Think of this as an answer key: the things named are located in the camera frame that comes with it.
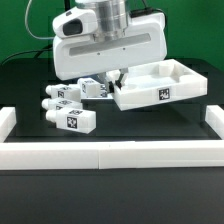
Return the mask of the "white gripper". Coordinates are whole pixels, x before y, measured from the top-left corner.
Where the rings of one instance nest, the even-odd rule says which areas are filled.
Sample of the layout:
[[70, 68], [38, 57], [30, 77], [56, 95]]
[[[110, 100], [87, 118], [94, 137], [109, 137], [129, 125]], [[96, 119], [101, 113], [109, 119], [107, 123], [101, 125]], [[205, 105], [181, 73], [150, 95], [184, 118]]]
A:
[[124, 36], [115, 40], [96, 42], [92, 34], [67, 38], [56, 36], [53, 56], [57, 77], [69, 80], [98, 74], [109, 90], [106, 72], [120, 69], [115, 84], [121, 88], [129, 67], [163, 60], [167, 54], [164, 14], [153, 13], [128, 18], [128, 21]]

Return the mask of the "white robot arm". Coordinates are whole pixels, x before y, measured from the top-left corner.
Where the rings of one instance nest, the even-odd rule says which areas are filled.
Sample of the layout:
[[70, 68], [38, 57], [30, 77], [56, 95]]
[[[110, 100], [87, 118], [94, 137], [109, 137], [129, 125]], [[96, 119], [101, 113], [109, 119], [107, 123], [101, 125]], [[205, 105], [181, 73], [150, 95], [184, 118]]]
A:
[[56, 75], [70, 80], [163, 60], [165, 14], [130, 11], [127, 0], [76, 0], [53, 20]]

